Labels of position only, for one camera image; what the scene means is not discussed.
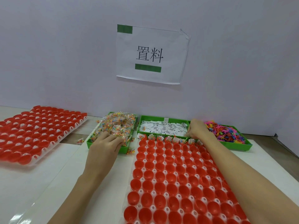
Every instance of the person's right arm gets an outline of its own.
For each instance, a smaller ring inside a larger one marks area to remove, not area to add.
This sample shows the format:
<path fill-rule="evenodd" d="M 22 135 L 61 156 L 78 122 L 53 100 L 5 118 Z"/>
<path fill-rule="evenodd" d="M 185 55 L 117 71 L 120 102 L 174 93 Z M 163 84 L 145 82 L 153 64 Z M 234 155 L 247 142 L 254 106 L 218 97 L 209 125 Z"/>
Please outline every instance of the person's right arm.
<path fill-rule="evenodd" d="M 263 175 L 224 147 L 197 119 L 186 136 L 200 139 L 252 224 L 298 224 L 299 207 Z"/>

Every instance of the red plastic egg shell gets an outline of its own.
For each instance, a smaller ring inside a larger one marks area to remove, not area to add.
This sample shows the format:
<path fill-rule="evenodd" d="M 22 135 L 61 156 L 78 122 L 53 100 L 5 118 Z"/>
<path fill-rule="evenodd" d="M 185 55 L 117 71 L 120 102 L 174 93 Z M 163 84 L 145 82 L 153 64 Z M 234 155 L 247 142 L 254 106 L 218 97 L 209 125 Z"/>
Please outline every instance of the red plastic egg shell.
<path fill-rule="evenodd" d="M 136 150 L 121 224 L 250 223 L 204 146 L 148 143 Z"/>
<path fill-rule="evenodd" d="M 87 120 L 87 113 L 35 106 L 0 121 L 0 162 L 32 166 Z"/>

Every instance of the white paper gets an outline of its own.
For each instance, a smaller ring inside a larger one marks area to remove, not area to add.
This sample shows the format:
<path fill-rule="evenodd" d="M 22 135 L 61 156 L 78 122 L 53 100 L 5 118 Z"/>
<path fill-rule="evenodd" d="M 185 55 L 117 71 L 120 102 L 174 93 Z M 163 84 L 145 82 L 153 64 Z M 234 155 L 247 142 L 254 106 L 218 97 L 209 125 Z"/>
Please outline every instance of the white paper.
<path fill-rule="evenodd" d="M 190 37 L 182 30 L 133 27 L 132 34 L 117 33 L 118 77 L 165 84 L 180 84 Z M 136 64 L 161 67 L 161 72 L 137 70 Z"/>

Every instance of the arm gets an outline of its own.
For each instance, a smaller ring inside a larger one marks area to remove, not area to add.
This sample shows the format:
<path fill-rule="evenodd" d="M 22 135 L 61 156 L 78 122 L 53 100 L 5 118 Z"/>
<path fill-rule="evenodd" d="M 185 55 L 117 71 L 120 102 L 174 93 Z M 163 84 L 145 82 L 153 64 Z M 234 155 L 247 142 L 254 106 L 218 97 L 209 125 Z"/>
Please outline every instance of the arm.
<path fill-rule="evenodd" d="M 103 132 L 90 146 L 83 174 L 48 224 L 80 223 L 96 189 L 112 168 L 123 139 Z"/>
<path fill-rule="evenodd" d="M 202 121 L 193 119 L 186 136 L 202 141 L 252 224 L 298 223 L 299 207 L 224 147 Z"/>

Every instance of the green bar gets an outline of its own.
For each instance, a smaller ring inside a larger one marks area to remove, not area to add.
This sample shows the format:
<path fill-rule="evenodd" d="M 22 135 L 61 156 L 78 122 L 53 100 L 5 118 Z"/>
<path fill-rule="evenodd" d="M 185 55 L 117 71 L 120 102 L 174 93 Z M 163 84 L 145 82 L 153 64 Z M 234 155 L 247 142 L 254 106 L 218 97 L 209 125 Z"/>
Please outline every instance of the green bar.
<path fill-rule="evenodd" d="M 145 64 L 135 64 L 135 69 L 143 70 L 143 71 L 161 72 L 161 67 L 145 65 Z"/>
<path fill-rule="evenodd" d="M 117 25 L 117 32 L 119 33 L 126 33 L 126 34 L 132 34 L 133 33 L 133 26 L 127 26 L 127 25 Z"/>

